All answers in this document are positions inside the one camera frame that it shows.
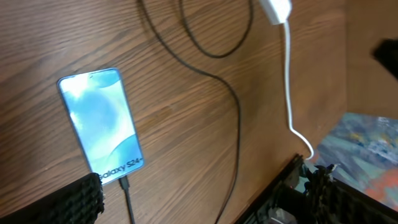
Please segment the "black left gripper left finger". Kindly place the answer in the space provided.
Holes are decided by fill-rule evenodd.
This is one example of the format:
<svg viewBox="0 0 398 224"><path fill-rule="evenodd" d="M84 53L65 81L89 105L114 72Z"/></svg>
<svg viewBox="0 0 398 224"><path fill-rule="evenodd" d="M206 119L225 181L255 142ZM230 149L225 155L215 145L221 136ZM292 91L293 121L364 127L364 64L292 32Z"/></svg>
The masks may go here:
<svg viewBox="0 0 398 224"><path fill-rule="evenodd" d="M104 212L100 177L90 173L1 218L1 224L94 224Z"/></svg>

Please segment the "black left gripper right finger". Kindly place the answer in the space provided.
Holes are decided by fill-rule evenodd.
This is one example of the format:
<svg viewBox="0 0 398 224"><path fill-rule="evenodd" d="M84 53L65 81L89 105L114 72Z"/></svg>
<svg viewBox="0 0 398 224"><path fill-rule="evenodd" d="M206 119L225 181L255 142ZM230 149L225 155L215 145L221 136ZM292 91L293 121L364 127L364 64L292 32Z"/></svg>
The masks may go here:
<svg viewBox="0 0 398 224"><path fill-rule="evenodd" d="M397 224L397 212L332 177L335 165L307 169L304 195L316 223Z"/></svg>

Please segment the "blue Galaxy S24+ smartphone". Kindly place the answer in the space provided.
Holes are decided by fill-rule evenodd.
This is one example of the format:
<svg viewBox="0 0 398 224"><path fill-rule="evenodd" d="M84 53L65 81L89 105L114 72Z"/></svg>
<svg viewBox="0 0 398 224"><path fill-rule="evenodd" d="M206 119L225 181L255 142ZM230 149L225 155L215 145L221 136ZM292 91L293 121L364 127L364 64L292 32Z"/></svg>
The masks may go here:
<svg viewBox="0 0 398 224"><path fill-rule="evenodd" d="M91 172L109 184L144 166L139 137L117 68L70 75L57 83Z"/></svg>

